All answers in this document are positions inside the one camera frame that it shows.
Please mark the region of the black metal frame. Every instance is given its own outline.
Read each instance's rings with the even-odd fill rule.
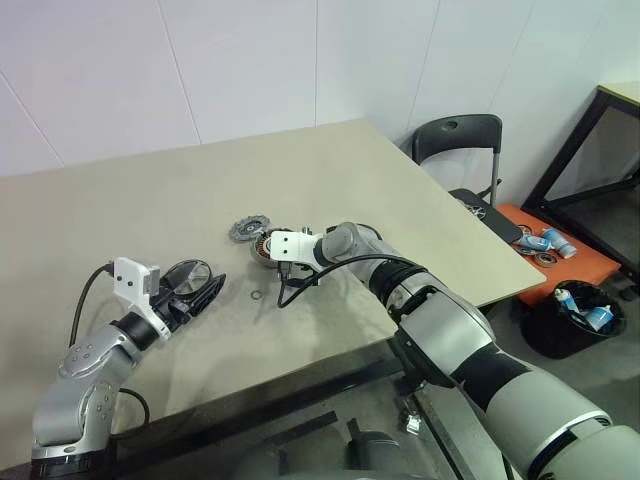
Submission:
[[[587,198],[597,197],[598,195],[605,193],[635,188],[640,184],[640,169],[636,168],[630,178],[626,178],[609,185],[556,198],[554,200],[545,199],[545,195],[549,192],[569,162],[571,162],[575,153],[609,107],[640,119],[640,105],[618,97],[605,88],[598,87],[596,95],[587,108],[587,111],[573,129],[564,145],[553,159],[553,162],[551,162],[551,165],[549,165],[549,168],[547,168],[542,175],[542,178],[540,178],[537,185],[531,191],[529,197],[525,200],[522,209],[551,225],[567,230],[572,235],[575,235],[577,238],[584,241],[590,247],[620,263],[622,265],[622,272],[631,278],[637,288],[638,283],[640,283],[638,266],[616,250],[611,244],[590,231],[586,225],[562,212],[559,207]]]

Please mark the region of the table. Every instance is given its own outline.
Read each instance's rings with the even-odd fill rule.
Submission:
[[[634,281],[636,284],[635,289],[637,290],[640,284],[640,271],[638,270],[637,261],[624,255],[610,242],[604,240],[601,235],[590,229],[585,222],[576,219],[573,215],[563,211],[563,209],[566,209],[569,205],[576,205],[577,202],[598,197],[601,198],[601,201],[606,202],[607,200],[604,199],[604,196],[611,192],[629,191],[636,188],[640,184],[640,166],[636,164],[632,170],[623,172],[622,179],[619,181],[606,182],[605,185],[589,188],[572,195],[563,195],[553,199],[546,198],[556,180],[567,169],[593,128],[609,108],[640,119],[640,82],[598,86],[591,104],[524,202],[523,210],[544,219],[552,225],[568,230],[587,245],[619,262],[622,265],[621,270]],[[635,154],[637,154],[639,134],[640,128],[637,131],[630,132],[630,136],[632,138],[635,137],[635,142],[633,142],[635,145],[631,146],[631,148],[635,149]],[[603,162],[609,160],[606,152],[601,153],[600,156],[603,157]]]
[[[251,214],[315,231],[373,225],[476,305],[544,281],[365,120],[1,179],[0,425],[11,441],[0,468],[28,460],[31,416],[65,354],[82,285],[115,256],[163,271],[201,258],[227,273],[215,303],[128,382],[152,418],[392,335],[384,308],[346,272],[277,309],[274,272],[227,237]],[[109,280],[95,282],[80,337],[123,314]]]

